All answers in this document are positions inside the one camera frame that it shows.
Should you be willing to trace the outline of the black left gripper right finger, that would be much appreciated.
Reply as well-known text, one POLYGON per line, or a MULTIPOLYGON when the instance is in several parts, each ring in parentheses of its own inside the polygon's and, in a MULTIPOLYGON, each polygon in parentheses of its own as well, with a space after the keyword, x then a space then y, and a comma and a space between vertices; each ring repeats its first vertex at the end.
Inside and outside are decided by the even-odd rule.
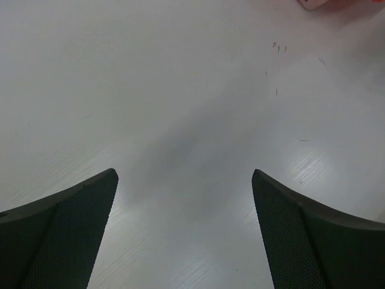
POLYGON ((263 171, 254 203, 274 288, 384 288, 384 224, 343 213, 263 171))

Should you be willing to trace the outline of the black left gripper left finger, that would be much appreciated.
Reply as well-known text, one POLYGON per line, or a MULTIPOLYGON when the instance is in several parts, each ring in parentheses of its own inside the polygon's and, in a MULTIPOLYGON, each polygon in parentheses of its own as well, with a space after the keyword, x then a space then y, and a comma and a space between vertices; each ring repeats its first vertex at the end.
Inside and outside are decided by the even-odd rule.
POLYGON ((1 213, 1 288, 87 288, 119 177, 105 170, 1 213))

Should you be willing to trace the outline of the pink t-shirt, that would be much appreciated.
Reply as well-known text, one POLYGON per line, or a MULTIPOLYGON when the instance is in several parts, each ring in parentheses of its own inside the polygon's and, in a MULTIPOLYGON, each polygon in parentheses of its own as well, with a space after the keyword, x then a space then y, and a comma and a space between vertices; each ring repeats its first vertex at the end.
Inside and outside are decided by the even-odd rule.
POLYGON ((306 10, 314 10, 326 2, 328 0, 298 0, 298 2, 306 9, 306 10))

